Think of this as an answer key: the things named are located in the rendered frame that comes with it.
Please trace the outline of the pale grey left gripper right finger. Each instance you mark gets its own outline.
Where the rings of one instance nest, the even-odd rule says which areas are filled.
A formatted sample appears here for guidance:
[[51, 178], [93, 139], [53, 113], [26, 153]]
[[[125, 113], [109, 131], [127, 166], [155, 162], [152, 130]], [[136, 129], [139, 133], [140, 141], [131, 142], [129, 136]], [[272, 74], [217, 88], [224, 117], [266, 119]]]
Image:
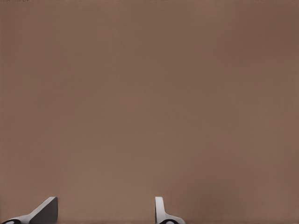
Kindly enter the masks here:
[[182, 218], [166, 213], [161, 196], [155, 197], [155, 222], [156, 224], [186, 224]]

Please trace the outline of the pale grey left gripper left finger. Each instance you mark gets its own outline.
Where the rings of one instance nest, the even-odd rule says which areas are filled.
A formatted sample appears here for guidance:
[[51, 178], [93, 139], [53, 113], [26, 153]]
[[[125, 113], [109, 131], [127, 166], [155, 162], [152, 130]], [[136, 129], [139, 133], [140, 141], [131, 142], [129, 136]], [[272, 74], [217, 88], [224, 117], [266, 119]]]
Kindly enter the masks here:
[[14, 217], [1, 224], [56, 224], [58, 220], [58, 198], [49, 197], [31, 213]]

